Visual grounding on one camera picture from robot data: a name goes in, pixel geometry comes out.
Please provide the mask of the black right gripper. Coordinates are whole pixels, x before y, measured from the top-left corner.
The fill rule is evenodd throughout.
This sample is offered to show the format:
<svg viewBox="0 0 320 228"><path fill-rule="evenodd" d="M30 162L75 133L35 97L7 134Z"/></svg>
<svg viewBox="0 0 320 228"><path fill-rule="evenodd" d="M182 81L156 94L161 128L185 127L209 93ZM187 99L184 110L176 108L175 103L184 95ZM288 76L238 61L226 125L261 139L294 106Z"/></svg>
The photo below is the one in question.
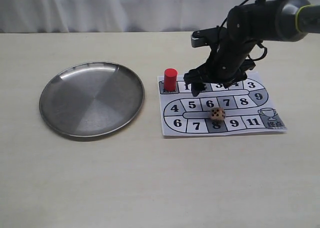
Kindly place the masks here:
<svg viewBox="0 0 320 228"><path fill-rule="evenodd" d="M246 78L245 72L256 66L247 59L256 44L256 40L241 43L222 39L219 50L211 51L204 64L185 73L184 81L191 84L192 95L197 97L203 91L203 83L218 83L227 89Z"/></svg>

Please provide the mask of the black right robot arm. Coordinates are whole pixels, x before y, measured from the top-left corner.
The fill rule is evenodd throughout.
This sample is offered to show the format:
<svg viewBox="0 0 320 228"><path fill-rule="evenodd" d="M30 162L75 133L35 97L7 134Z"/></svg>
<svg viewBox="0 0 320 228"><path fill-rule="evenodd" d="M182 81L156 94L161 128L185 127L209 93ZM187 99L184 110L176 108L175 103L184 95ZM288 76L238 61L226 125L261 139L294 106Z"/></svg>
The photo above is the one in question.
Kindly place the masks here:
<svg viewBox="0 0 320 228"><path fill-rule="evenodd" d="M195 31L191 35L194 48L209 46L207 60L184 74L193 96L205 90L206 83L228 88L247 79L247 71L257 61L250 57L255 46L267 48L264 41L297 42L307 34L320 32L320 8L308 0L257 1L232 8L226 27Z"/></svg>

